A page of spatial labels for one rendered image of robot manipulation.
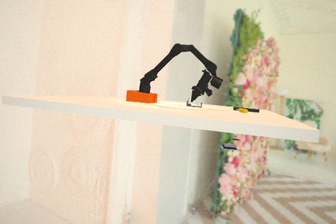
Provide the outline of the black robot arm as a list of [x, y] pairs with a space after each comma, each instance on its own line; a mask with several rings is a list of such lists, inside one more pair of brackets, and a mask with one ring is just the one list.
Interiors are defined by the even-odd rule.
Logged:
[[[151, 87], [150, 82], [154, 81], [158, 76], [158, 72], [175, 56], [180, 54], [181, 52], [188, 52], [191, 51], [207, 68], [207, 70], [212, 74], [210, 75], [209, 72], [202, 70], [204, 74], [202, 75], [201, 79], [207, 83], [211, 80], [211, 85], [215, 88], [219, 89], [222, 85], [223, 79], [217, 77], [217, 65], [207, 59], [200, 51], [198, 51], [194, 45], [190, 44], [174, 44], [173, 48], [171, 48], [170, 52], [150, 71], [148, 71], [143, 78], [140, 79], [139, 91], [141, 93], [150, 93]], [[212, 95], [212, 90], [209, 90], [208, 85], [203, 87], [203, 91], [209, 96]]]

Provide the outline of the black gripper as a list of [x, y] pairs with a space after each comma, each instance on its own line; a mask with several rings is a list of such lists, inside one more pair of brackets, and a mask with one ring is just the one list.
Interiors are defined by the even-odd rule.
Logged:
[[203, 89], [203, 87], [205, 87], [207, 85], [208, 85], [207, 82], [205, 82], [202, 79], [200, 79], [198, 81], [197, 86], [193, 86], [192, 87], [193, 90], [192, 90], [191, 102], [193, 102], [194, 100], [196, 100], [199, 96], [204, 95], [205, 92], [202, 89]]

